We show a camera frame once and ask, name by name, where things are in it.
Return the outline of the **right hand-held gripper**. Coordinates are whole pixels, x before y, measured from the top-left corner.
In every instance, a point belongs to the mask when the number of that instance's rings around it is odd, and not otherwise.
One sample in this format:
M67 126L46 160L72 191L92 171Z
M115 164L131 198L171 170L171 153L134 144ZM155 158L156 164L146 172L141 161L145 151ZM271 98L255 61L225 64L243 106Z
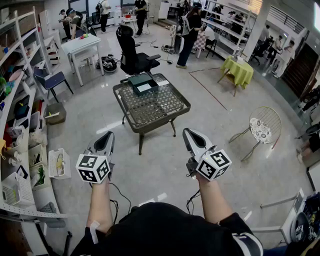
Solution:
M187 151L193 157L202 155L215 147L206 135L195 129L184 128L182 137ZM226 152L221 149L204 154L198 161L190 158L186 163L186 167L191 177L200 174L208 181L213 181L222 176L231 164L231 159Z

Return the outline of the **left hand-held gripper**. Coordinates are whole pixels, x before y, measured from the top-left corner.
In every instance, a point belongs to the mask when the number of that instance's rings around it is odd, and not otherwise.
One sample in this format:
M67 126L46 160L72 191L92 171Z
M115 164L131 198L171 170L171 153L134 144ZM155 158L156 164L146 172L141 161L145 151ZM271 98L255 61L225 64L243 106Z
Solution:
M111 163L115 146L115 135L107 131L101 136L92 139L80 154L75 168L84 182L101 184L106 178L111 180L114 163Z

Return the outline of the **dark green box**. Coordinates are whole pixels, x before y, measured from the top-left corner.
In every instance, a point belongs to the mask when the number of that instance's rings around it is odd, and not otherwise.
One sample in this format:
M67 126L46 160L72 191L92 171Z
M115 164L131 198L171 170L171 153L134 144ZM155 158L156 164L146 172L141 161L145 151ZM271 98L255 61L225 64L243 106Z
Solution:
M159 90L159 85L148 72L129 77L128 84L139 97Z

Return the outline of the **person's left forearm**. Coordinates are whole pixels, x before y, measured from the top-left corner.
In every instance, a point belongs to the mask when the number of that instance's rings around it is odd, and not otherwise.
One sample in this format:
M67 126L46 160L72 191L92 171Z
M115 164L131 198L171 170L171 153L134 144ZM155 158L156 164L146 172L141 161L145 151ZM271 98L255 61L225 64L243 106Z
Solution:
M99 223L97 230L106 234L113 226L110 202L110 180L106 177L102 183L92 185L90 208L86 226L89 228L94 221Z

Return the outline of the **person's right forearm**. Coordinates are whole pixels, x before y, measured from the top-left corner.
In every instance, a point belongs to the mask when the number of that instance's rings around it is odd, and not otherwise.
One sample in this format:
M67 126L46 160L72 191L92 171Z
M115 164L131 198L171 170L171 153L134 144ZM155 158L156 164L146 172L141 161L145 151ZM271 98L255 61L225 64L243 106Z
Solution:
M203 214L206 221L217 224L233 214L233 210L224 198L216 180L208 181L200 174L196 174Z

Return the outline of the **white perforated basket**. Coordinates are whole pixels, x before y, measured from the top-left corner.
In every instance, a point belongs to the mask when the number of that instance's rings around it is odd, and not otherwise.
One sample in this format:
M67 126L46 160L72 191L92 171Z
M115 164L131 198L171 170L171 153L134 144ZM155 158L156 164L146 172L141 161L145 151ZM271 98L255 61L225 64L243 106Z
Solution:
M51 150L48 153L48 174L56 180L70 179L70 157L63 148Z
M2 194L10 206L27 208L35 204L30 182L16 172L2 181Z

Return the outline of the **brown fabric waste bin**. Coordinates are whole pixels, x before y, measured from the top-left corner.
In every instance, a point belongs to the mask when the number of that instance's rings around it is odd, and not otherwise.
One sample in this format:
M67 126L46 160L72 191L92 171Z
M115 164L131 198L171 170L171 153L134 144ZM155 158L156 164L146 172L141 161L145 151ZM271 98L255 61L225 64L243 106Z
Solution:
M48 105L43 114L43 118L47 125L57 125L65 122L67 112L61 102Z

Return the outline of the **brown wicker glass-top table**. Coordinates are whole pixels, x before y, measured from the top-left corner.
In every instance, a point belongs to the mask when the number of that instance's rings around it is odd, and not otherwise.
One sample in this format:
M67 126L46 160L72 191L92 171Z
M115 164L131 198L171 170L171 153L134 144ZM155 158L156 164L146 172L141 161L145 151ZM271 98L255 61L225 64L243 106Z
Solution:
M142 96L137 96L128 78L113 86L113 93L123 112L122 124L126 122L136 134L139 134L138 154L142 154L145 134L168 123L176 136L174 120L189 112L191 104L174 85L166 84Z

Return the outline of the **cream bin with tools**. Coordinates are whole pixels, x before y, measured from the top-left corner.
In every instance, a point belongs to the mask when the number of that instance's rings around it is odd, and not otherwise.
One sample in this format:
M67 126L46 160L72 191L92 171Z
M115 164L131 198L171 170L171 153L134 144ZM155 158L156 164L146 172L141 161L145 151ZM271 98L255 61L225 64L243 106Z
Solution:
M41 164L47 165L48 164L47 148L39 144L29 149L28 163L30 168L36 165L41 165Z

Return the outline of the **grey patterned flat pad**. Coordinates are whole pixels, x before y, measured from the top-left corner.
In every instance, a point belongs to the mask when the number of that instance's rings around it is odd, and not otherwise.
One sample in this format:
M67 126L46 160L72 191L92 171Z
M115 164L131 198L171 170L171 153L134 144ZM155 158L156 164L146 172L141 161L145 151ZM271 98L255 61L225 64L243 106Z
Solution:
M153 74L152 78L158 86L170 84L170 82L161 73Z

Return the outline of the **cream bin with green item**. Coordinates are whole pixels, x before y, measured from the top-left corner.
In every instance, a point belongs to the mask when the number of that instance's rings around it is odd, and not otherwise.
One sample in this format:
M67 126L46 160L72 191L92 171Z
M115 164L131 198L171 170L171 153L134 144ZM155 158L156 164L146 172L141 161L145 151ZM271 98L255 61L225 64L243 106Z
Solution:
M48 188L51 185L48 167L38 164L29 169L30 184L33 191Z

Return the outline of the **black white patterned backpack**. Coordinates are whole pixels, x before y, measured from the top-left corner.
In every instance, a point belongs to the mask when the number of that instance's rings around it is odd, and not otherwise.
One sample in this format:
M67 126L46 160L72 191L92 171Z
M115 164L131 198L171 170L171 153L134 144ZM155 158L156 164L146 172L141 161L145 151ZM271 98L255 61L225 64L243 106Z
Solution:
M103 70L105 72L114 73L117 70L117 60L112 54L109 54L108 56L102 56L101 61Z

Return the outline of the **table with yellow-green cloth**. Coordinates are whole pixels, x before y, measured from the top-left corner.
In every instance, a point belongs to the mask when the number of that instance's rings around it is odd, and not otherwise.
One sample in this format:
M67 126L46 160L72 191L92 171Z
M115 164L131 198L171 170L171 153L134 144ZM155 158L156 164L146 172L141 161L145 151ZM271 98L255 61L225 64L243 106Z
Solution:
M227 78L234 85L233 96L236 96L237 88L246 89L251 83L254 69L240 56L228 56L223 65L220 67L221 77L217 81L219 83L224 78Z

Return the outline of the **blue chair with black legs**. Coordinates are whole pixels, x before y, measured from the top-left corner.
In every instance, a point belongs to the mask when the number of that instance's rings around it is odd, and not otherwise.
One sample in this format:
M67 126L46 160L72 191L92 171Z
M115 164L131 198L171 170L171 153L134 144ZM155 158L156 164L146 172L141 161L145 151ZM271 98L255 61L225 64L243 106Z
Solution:
M45 90L51 91L51 93L57 103L59 101L57 99L57 95L56 95L54 88L56 86L60 85L61 83L65 83L66 86L68 87L68 89L70 90L70 92L72 94L74 94L74 92L72 91L72 89L71 89L69 83L67 82L67 80L64 76L64 73L62 71L60 71L56 74L53 74L50 77L47 77L48 76L47 72L43 68L35 67L33 69L33 74Z

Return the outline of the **black office chair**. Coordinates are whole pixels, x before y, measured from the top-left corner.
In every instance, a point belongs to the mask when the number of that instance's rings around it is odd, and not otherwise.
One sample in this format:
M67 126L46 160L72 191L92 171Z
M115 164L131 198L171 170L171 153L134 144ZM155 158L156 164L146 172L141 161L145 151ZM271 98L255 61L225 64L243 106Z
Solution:
M120 68L130 76L140 73L151 74L151 69L160 65L160 54L149 56L144 52L137 53L136 47L140 46L133 38L134 31L130 26L119 25L116 37L121 47Z

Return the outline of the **person's torso in black shirt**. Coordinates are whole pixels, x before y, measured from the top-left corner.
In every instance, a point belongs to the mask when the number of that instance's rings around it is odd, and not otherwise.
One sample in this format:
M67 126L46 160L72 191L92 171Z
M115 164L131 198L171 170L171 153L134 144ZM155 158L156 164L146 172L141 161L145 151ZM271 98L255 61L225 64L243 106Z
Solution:
M164 203L144 204L107 233L87 227L70 256L263 256L237 214L219 223Z

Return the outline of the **white shelf unit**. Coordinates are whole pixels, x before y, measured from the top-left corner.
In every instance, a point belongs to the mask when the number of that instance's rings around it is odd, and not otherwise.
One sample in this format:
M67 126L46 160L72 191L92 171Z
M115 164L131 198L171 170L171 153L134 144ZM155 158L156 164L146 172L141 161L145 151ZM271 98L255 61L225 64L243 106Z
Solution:
M51 185L32 190L34 204L27 208L4 202L2 182L20 165L28 173L29 149L47 148L45 108L48 94L34 76L34 68L52 75L48 54L41 37L36 11L17 11L0 24L0 35L13 34L13 43L0 48L0 217L31 223L59 223L67 217L60 212Z

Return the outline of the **table with checkered cloth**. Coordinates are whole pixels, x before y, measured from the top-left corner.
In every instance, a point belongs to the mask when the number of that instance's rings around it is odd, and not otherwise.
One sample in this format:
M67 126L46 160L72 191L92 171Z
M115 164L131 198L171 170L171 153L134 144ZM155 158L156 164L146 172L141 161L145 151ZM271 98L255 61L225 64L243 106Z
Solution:
M180 54L183 50L185 41L180 34L177 35L176 25L172 25L169 29L169 32L171 37L171 46L173 46L176 54ZM197 40L192 47L192 49L195 51L195 56L197 59L200 57L201 52L206 48L207 40L214 41L215 39L215 32L209 26L207 26L204 31L198 33Z

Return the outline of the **white drawer cabinet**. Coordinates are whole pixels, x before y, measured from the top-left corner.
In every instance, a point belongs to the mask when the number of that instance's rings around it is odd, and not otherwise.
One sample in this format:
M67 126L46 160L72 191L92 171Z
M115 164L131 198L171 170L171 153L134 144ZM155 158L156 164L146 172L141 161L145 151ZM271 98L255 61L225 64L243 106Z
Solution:
M59 55L59 47L54 40L53 36L50 36L46 38L44 41L44 46L46 49L46 52L48 54L49 62L51 65L57 65L60 60L60 55Z

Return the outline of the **white rectangular table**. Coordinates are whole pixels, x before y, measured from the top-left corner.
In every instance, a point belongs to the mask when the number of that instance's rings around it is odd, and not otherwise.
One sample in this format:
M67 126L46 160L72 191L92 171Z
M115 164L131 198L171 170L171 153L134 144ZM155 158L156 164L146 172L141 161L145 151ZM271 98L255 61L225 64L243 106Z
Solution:
M81 87L84 84L79 70L80 61L88 59L87 63L89 63L90 65L92 63L93 57L97 55L101 75L103 76L105 74L100 49L101 42L101 38L93 34L88 34L88 36L84 37L83 39L78 37L61 45L63 52L67 56L71 71L73 74L76 74Z

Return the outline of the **long white metal rack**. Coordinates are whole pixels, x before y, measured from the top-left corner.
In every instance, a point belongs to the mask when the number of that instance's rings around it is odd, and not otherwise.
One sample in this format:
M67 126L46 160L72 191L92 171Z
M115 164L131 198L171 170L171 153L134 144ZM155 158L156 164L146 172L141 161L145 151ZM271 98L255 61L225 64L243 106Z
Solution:
M214 41L212 50L226 58L243 50L255 25L257 15L247 9L245 0L201 0L205 35Z

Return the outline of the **dark wooden staircase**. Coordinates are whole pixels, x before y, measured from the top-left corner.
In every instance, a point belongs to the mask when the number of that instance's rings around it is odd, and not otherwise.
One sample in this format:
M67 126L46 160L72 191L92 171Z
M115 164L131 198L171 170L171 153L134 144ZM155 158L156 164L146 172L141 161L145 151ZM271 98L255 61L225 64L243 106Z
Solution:
M315 70L319 55L307 44L300 48L295 59L281 76L293 93L300 98Z

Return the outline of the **small black picture frame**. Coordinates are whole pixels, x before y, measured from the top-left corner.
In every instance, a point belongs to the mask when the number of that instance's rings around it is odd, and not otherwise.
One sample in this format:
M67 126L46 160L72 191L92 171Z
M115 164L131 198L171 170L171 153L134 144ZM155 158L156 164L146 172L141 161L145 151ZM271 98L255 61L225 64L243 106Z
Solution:
M24 178L24 179L27 179L28 176L29 176L28 173L27 173L27 171L25 170L25 168L24 168L22 165L20 165L20 166L18 167L16 173L17 173L19 176L21 176L22 178Z

